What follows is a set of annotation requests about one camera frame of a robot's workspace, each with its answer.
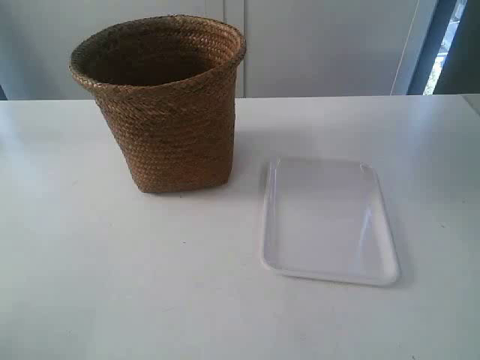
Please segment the brown woven wicker basket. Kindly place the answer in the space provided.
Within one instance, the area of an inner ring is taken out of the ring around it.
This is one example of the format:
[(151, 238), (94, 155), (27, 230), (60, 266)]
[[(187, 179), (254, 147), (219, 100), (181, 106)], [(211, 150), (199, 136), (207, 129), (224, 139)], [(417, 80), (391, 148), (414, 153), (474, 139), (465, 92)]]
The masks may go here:
[(94, 98), (144, 193), (196, 191), (233, 168), (237, 69), (234, 26), (185, 14), (111, 25), (71, 53), (74, 80)]

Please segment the white rectangular plastic tray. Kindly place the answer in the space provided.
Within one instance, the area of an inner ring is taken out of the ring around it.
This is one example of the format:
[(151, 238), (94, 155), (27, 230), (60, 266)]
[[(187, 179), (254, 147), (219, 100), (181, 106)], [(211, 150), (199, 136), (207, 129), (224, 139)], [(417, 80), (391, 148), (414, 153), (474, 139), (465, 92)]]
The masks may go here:
[(401, 276), (376, 171), (277, 157), (267, 166), (261, 260), (278, 275), (389, 287)]

